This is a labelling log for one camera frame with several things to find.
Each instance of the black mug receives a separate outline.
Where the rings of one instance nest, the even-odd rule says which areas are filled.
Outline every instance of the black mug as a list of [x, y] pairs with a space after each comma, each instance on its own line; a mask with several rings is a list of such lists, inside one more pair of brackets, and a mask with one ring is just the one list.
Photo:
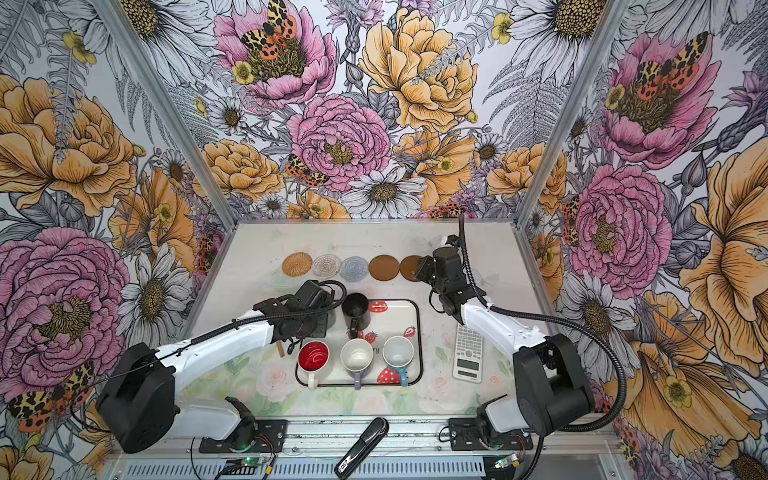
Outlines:
[[344, 320], [349, 328], [349, 338], [356, 339], [360, 330], [368, 328], [371, 316], [368, 312], [368, 298], [362, 293], [350, 293], [341, 304]]

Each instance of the white tabletop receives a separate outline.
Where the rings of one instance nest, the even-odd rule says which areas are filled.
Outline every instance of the white tabletop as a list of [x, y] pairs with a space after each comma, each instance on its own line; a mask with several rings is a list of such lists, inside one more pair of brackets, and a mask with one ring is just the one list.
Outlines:
[[[204, 333], [250, 309], [254, 303], [295, 293], [311, 272], [290, 278], [280, 269], [294, 252], [312, 257], [334, 253], [342, 260], [371, 260], [389, 254], [401, 260], [429, 255], [442, 237], [458, 234], [451, 222], [301, 222], [247, 223], [238, 227], [191, 335]], [[497, 305], [540, 313], [536, 295], [507, 223], [467, 223], [467, 243], [478, 285]], [[344, 280], [341, 276], [334, 280]], [[428, 303], [429, 286], [398, 275], [389, 282], [368, 276], [347, 283], [347, 290], [369, 298], [404, 298], [418, 306], [422, 325], [424, 376], [406, 389], [372, 386], [355, 392], [345, 387], [309, 391], [294, 377], [296, 354], [277, 355], [276, 347], [253, 350], [209, 372], [186, 393], [205, 398], [236, 396], [255, 415], [408, 415], [474, 412], [479, 403], [514, 393], [509, 362], [488, 342], [484, 345], [483, 382], [452, 377], [456, 321], [436, 313]], [[546, 325], [539, 324], [547, 331]]]

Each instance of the purple flower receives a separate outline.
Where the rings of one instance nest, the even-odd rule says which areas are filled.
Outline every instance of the purple flower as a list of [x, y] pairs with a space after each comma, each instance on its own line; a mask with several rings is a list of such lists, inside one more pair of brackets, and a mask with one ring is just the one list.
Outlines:
[[437, 13], [435, 0], [402, 0], [401, 6], [409, 11], [418, 10], [422, 15], [434, 15]]
[[305, 8], [299, 13], [290, 2], [288, 15], [295, 20], [296, 37], [279, 46], [277, 58], [265, 60], [251, 53], [240, 38], [252, 30], [262, 30], [267, 9], [256, 13], [247, 8], [245, 15], [218, 15], [214, 19], [216, 48], [223, 52], [219, 62], [232, 69], [233, 83], [242, 84], [246, 91], [244, 103], [253, 111], [279, 109], [288, 104], [308, 101], [316, 94], [326, 93], [336, 80], [336, 46], [333, 37], [323, 37]]
[[336, 27], [353, 25], [355, 22], [363, 27], [371, 28], [384, 16], [382, 0], [328, 0], [326, 7], [331, 11], [328, 23]]
[[389, 162], [389, 137], [379, 114], [333, 94], [312, 100], [286, 125], [293, 153], [312, 171], [325, 174], [326, 187], [346, 192], [350, 181]]
[[91, 361], [109, 370], [128, 268], [106, 243], [74, 228], [0, 247], [0, 393], [51, 389]]
[[706, 47], [690, 69], [690, 78], [680, 88], [673, 88], [671, 81], [661, 82], [654, 93], [638, 88], [638, 68], [649, 61], [664, 65], [686, 45], [672, 45], [671, 40], [659, 43], [657, 38], [640, 35], [608, 80], [611, 89], [602, 115], [592, 123], [592, 141], [617, 152], [625, 161], [642, 162], [651, 170], [666, 167], [686, 151], [717, 112], [707, 108], [707, 102], [712, 98], [710, 88], [720, 62], [710, 65], [712, 35], [703, 41]]
[[622, 300], [639, 295], [667, 260], [672, 228], [659, 181], [637, 165], [602, 165], [579, 197], [574, 271], [587, 270]]

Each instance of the coaster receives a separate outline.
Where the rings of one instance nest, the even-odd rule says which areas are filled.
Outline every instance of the coaster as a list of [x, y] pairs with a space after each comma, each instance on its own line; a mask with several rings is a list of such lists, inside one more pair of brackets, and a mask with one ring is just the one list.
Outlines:
[[320, 255], [312, 262], [312, 273], [320, 278], [330, 278], [339, 272], [341, 259], [332, 253]]
[[400, 262], [391, 255], [379, 255], [368, 264], [368, 273], [380, 282], [387, 282], [400, 273]]
[[359, 282], [368, 276], [368, 260], [350, 257], [341, 262], [341, 277], [347, 282]]
[[291, 253], [283, 260], [283, 273], [287, 276], [302, 276], [312, 268], [312, 257], [304, 252]]
[[419, 255], [411, 255], [410, 257], [402, 259], [402, 262], [400, 262], [400, 275], [411, 282], [418, 282], [419, 279], [416, 278], [416, 267], [419, 266], [419, 260], [421, 259], [422, 258]]

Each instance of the brown cork coaster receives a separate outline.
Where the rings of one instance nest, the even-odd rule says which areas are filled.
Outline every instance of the brown cork coaster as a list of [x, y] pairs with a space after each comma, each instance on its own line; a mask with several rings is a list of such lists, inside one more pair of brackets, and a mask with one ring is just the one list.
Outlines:
[[400, 262], [390, 255], [379, 255], [368, 264], [368, 272], [373, 278], [386, 282], [400, 272]]
[[312, 268], [312, 257], [304, 252], [291, 253], [283, 260], [283, 273], [287, 276], [302, 276]]
[[411, 255], [410, 257], [402, 259], [402, 262], [400, 262], [400, 275], [406, 280], [418, 282], [419, 279], [416, 278], [416, 267], [419, 266], [419, 260], [421, 259], [422, 258], [419, 255]]

